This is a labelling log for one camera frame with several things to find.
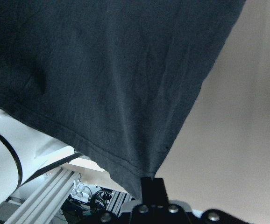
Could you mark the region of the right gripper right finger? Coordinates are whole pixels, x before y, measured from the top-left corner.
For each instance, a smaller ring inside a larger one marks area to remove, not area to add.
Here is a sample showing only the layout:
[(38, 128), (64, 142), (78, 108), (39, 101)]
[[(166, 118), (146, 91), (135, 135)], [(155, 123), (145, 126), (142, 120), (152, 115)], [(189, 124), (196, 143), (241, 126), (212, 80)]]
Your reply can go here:
[(152, 204), (153, 205), (168, 205), (169, 204), (169, 199), (167, 196), (164, 180), (162, 178), (153, 179)]

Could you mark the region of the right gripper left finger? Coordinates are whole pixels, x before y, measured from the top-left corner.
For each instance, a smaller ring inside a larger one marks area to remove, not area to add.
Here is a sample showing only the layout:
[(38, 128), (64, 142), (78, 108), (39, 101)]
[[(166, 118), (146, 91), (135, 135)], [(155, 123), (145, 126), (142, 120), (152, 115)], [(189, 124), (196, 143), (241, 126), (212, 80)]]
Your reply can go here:
[(151, 177), (141, 178), (142, 203), (154, 205), (153, 180)]

